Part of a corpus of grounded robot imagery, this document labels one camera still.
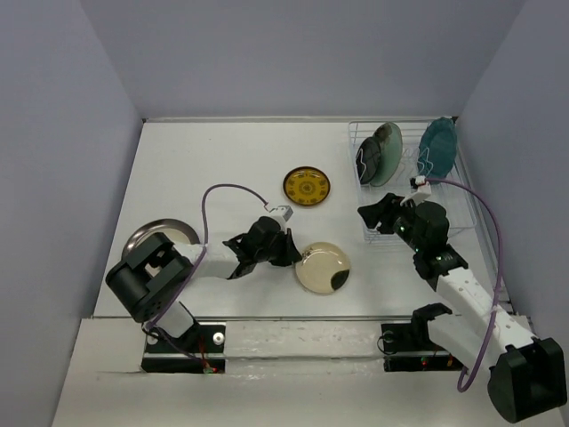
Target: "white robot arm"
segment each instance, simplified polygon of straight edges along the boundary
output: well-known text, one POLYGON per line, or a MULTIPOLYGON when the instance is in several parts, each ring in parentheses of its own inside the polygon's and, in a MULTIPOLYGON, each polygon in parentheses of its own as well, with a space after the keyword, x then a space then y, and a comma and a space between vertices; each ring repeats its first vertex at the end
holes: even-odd
POLYGON ((105 281, 132 318, 158 327, 171 338, 196 336, 199 328, 189 310, 175 298, 190 279, 235 279, 251 273, 257 263, 286 267, 301 260, 286 222, 288 205, 272 208, 246 233, 206 246, 174 243, 156 233, 132 250, 107 274, 105 281))
POLYGON ((520 326, 478 283, 467 262, 448 244, 446 210, 426 201, 424 177, 411 181, 414 193, 388 193, 375 205, 358 209, 365 225, 382 234, 397 234, 415 252, 419 276, 449 302, 417 309, 407 325, 391 332, 390 348, 426 349, 433 344, 453 354, 488 380, 488 394, 501 416, 517 423, 567 402, 563 351, 551 338, 540 340, 520 326))

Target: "plate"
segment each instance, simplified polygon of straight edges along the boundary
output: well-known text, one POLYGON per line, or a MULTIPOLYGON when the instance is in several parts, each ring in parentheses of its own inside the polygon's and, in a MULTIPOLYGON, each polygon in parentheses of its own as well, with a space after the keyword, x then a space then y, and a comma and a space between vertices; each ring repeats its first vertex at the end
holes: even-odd
POLYGON ((330 180, 315 167, 297 167, 285 176, 283 191, 297 205, 318 205, 330 194, 330 180))
POLYGON ((316 242, 302 251, 302 261, 295 265, 301 284, 315 294, 333 294, 348 280, 351 264, 336 245, 316 242))
POLYGON ((454 121, 441 117, 429 125, 419 144, 417 170, 433 178, 445 178, 456 159, 458 136, 454 121))
POLYGON ((380 140, 381 158, 377 173, 370 183, 372 187, 381 187, 388 183, 401 163, 403 135, 399 126, 393 122, 384 123, 373 135, 380 140))
POLYGON ((172 242, 188 243, 190 245, 199 243, 196 231, 187 223, 174 220, 173 218, 164 218, 144 224, 134 231, 124 244, 121 259, 126 258, 136 246, 158 231, 164 233, 172 242))
POLYGON ((369 184, 378 172, 381 161, 380 140, 376 136, 365 138, 356 154, 356 169, 359 183, 369 184))

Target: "white wall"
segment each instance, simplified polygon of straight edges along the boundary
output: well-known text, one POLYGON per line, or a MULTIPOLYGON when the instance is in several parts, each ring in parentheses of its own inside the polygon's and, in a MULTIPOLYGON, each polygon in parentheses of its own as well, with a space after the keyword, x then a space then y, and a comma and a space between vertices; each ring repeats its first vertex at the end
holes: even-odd
POLYGON ((459 120, 474 184, 504 228, 513 303, 562 345, 567 372, 568 19, 566 0, 529 0, 459 120))
POLYGON ((524 0, 82 0, 144 117, 454 115, 524 0))
POLYGON ((2 6, 0 424, 44 427, 94 304, 141 122, 78 0, 2 6))

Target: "white table surface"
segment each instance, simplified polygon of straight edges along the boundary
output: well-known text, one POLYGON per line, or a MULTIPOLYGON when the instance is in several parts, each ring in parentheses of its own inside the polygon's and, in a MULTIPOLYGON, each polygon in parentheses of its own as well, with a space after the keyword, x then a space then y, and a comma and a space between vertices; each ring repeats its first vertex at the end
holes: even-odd
MULTIPOLYGON (((456 372, 383 372, 374 349, 378 332, 376 322, 229 322, 234 357, 228 356, 226 374, 144 374, 138 325, 87 319, 53 427, 512 425, 493 409, 483 381, 459 393, 456 372), (297 358, 264 359, 275 350, 297 358)), ((515 425, 563 422, 556 409, 515 425)))
MULTIPOLYGON (((146 123, 140 137, 107 270, 120 258, 124 242, 142 224, 172 217, 203 235, 201 197, 209 186, 234 182, 257 190, 270 202, 286 204, 285 175, 313 165, 332 182, 324 203, 294 208, 289 221, 299 250, 328 241, 352 263, 348 283, 319 296, 303 290, 292 268, 259 265, 234 281, 195 280, 181 299, 200 318, 357 318, 408 316, 441 301, 417 275, 412 252, 364 242, 357 215, 356 180, 349 155, 348 123, 146 123)), ((245 232, 264 213, 256 198, 235 189, 215 190, 208 199, 211 240, 245 232)), ((475 230, 451 243, 478 280, 493 285, 475 230)), ((103 283, 96 317, 126 317, 126 310, 103 283)))

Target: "stainless steel bowl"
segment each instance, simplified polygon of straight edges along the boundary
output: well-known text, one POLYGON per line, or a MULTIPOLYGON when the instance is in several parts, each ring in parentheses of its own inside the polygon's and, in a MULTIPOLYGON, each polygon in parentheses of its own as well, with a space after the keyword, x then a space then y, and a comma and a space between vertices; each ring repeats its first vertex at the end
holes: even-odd
POLYGON ((188 238, 191 245, 199 243, 199 237, 194 229, 187 223, 173 218, 164 218, 163 220, 156 220, 143 225, 128 238, 123 248, 121 255, 122 259, 126 257, 136 246, 140 244, 148 236, 162 230, 177 230, 188 238))

